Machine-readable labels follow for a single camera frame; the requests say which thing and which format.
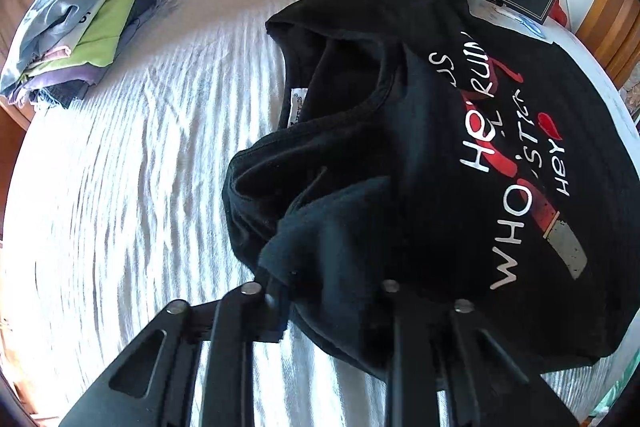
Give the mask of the red handbag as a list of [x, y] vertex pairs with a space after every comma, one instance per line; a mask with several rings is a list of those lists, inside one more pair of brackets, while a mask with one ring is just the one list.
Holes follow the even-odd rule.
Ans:
[[560, 0], [555, 0], [555, 2], [553, 2], [552, 7], [549, 10], [548, 17], [555, 20], [561, 26], [567, 27], [568, 17], [562, 8]]

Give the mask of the white striped bed sheet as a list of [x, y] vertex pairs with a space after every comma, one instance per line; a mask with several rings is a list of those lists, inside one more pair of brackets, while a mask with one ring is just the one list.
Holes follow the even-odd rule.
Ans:
[[268, 18], [297, 0], [160, 0], [101, 82], [32, 121], [9, 189], [1, 309], [55, 426], [171, 300], [250, 278], [221, 190], [276, 129], [284, 62]]

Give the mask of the blue handled scissors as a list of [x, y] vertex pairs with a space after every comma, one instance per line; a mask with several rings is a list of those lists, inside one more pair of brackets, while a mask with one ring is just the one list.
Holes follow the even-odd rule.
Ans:
[[547, 40], [546, 34], [536, 22], [530, 20], [524, 15], [517, 15], [515, 18], [528, 32], [530, 32], [536, 38], [540, 40]]

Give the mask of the stack of folded clothes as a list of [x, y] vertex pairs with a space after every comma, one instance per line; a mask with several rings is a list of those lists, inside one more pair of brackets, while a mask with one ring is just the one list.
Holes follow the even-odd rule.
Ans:
[[1, 73], [10, 105], [70, 107], [98, 84], [158, 0], [35, 0]]

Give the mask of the black printed t-shirt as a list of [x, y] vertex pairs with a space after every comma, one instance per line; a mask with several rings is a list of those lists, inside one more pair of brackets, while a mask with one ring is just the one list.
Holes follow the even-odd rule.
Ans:
[[300, 0], [267, 20], [276, 132], [230, 162], [235, 256], [290, 291], [322, 350], [381, 375], [394, 282], [474, 303], [521, 348], [594, 361], [639, 308], [639, 173], [557, 44], [466, 0]]

